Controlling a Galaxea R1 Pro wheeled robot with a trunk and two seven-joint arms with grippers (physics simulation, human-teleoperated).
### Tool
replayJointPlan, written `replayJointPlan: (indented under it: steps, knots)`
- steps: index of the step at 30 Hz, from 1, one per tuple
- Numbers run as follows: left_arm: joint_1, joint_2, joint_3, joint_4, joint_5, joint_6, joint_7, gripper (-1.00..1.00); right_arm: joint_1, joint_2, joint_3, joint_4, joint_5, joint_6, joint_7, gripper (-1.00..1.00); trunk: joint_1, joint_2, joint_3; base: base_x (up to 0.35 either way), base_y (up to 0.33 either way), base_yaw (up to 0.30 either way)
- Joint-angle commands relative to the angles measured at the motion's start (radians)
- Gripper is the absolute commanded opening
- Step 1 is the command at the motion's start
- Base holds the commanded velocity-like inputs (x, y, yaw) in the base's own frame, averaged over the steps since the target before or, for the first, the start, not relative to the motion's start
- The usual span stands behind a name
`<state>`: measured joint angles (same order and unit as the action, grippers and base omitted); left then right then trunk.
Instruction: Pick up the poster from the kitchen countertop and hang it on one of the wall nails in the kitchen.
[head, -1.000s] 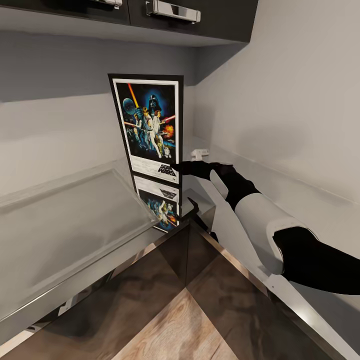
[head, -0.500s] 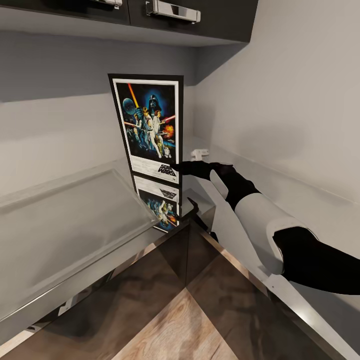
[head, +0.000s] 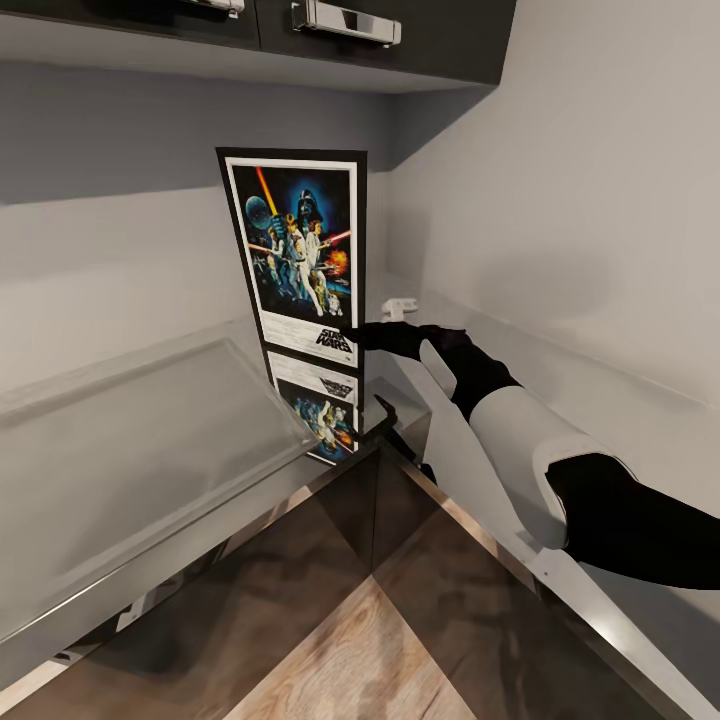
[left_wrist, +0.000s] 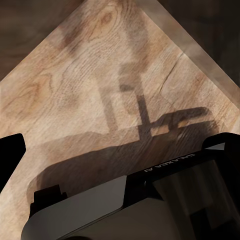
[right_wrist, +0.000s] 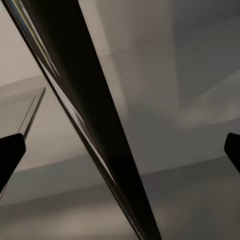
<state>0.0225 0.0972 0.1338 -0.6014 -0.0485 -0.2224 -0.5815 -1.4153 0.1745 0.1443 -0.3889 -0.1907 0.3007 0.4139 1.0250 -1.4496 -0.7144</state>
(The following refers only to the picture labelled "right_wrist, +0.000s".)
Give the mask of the poster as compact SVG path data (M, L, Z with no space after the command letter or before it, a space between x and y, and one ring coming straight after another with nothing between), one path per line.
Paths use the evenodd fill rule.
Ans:
M78 0L1 0L144 240L163 240Z

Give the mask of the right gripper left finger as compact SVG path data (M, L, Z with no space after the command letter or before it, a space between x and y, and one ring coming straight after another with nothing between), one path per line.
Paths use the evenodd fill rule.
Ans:
M0 193L26 152L22 133L0 138Z

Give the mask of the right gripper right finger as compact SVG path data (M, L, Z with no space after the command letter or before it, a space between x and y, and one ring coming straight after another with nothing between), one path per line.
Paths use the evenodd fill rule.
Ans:
M240 173L240 135L228 133L224 151Z

